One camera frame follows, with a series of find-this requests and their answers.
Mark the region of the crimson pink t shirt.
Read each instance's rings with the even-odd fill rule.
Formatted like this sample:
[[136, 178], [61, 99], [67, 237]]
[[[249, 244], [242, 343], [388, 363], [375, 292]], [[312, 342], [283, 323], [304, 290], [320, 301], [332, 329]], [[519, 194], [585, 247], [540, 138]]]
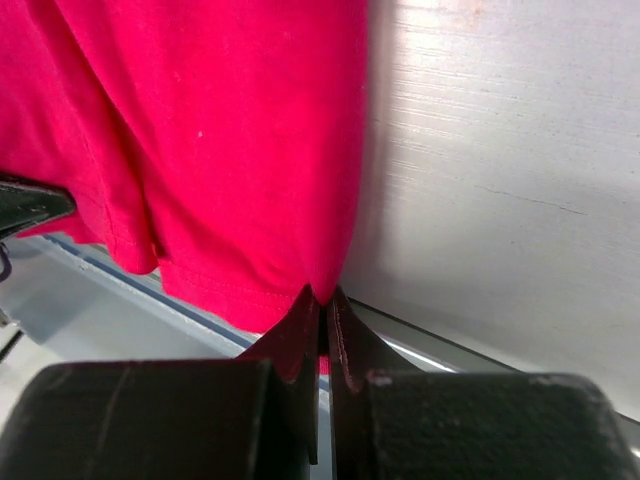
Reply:
[[326, 303], [356, 217], [364, 1], [5, 1], [1, 169], [66, 189], [38, 226], [263, 333]]

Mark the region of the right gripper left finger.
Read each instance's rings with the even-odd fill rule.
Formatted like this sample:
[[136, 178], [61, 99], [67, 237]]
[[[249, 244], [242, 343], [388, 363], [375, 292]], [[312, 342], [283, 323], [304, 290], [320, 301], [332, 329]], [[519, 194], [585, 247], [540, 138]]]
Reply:
[[232, 359], [62, 363], [1, 435], [5, 479], [306, 479], [318, 461], [320, 306], [304, 287]]

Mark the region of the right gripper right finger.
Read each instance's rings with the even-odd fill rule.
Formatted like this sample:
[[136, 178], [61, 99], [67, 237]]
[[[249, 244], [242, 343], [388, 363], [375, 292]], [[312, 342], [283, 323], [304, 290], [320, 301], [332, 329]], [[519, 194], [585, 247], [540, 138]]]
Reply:
[[429, 373], [336, 291], [326, 308], [338, 479], [635, 479], [609, 400], [567, 374]]

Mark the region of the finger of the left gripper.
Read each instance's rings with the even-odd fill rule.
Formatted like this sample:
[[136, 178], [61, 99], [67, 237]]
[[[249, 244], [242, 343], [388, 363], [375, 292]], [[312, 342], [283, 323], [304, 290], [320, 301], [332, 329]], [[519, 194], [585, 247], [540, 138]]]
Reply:
[[72, 196], [63, 188], [1, 174], [1, 239], [71, 215]]

